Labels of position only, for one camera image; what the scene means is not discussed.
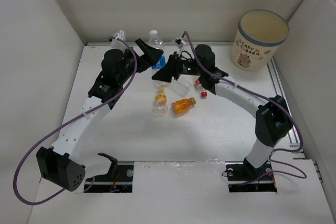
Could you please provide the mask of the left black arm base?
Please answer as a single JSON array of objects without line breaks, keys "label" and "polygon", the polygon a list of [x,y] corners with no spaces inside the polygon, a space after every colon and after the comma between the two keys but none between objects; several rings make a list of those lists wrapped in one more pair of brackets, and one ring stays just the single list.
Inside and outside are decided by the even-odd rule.
[{"label": "left black arm base", "polygon": [[86,179],[84,193],[132,193],[134,162],[118,161],[116,158],[98,153],[108,160],[109,169],[106,173],[96,174]]}]

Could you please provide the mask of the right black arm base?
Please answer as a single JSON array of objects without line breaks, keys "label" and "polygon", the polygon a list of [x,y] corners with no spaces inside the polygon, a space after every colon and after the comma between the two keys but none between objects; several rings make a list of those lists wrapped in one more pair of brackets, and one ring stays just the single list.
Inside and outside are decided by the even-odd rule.
[{"label": "right black arm base", "polygon": [[227,162],[222,176],[227,178],[230,193],[276,193],[277,187],[272,174],[265,175],[257,180],[258,177],[266,174],[269,170],[271,170],[269,162],[266,162],[257,170],[246,167],[243,162]]}]

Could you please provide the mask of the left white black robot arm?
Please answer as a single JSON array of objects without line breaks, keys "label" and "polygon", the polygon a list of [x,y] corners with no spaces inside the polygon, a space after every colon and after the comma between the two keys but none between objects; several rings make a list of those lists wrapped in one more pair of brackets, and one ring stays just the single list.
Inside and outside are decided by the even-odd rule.
[{"label": "left white black robot arm", "polygon": [[106,51],[101,62],[102,70],[88,92],[80,118],[71,122],[50,148],[41,147],[38,150],[36,158],[44,179],[65,190],[75,191],[86,178],[112,180],[116,177],[116,158],[101,152],[99,156],[107,158],[108,162],[84,164],[80,163],[80,150],[100,120],[113,109],[126,81],[134,73],[141,73],[157,64],[163,55],[162,49],[151,47],[141,39],[135,43],[143,52],[141,56],[125,45]]}]

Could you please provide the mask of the large clear plastic bottle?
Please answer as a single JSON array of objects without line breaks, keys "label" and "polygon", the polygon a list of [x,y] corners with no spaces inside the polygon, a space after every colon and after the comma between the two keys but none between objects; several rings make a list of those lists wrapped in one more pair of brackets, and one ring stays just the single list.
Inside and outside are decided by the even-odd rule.
[{"label": "large clear plastic bottle", "polygon": [[180,96],[185,96],[190,92],[191,83],[187,80],[174,81],[170,84],[170,89]]}]

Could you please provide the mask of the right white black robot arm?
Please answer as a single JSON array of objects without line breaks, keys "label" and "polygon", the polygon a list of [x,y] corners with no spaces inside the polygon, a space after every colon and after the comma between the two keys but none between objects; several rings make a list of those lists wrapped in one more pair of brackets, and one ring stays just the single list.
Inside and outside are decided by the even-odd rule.
[{"label": "right white black robot arm", "polygon": [[266,174],[266,164],[276,145],[293,127],[285,99],[279,95],[267,98],[235,84],[228,73],[216,67],[215,54],[210,46],[197,45],[193,53],[194,57],[188,59],[177,52],[170,55],[168,62],[152,76],[152,80],[170,83],[182,74],[198,76],[204,89],[230,100],[251,114],[256,120],[256,141],[239,171],[244,180],[259,178]]}]

